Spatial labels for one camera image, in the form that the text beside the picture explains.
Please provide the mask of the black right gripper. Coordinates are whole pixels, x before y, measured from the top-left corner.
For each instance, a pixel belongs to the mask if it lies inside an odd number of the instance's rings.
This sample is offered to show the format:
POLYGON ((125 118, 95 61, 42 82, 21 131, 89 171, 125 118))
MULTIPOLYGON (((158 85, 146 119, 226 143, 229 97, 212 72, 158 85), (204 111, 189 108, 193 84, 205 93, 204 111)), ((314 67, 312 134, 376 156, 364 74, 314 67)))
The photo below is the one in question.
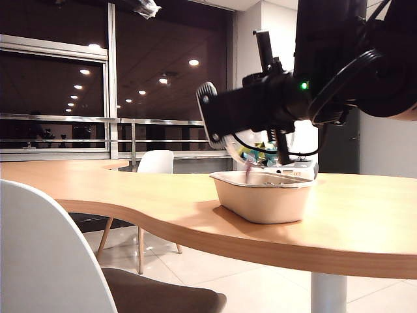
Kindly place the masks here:
MULTIPOLYGON (((274 57, 270 35, 254 30, 262 73, 272 69, 274 57)), ((261 81, 215 96, 215 140, 251 129, 267 130, 268 141, 276 147, 281 165, 291 163, 286 134, 295 131, 295 122, 307 119, 311 102, 311 80, 292 72, 270 74, 261 81)))

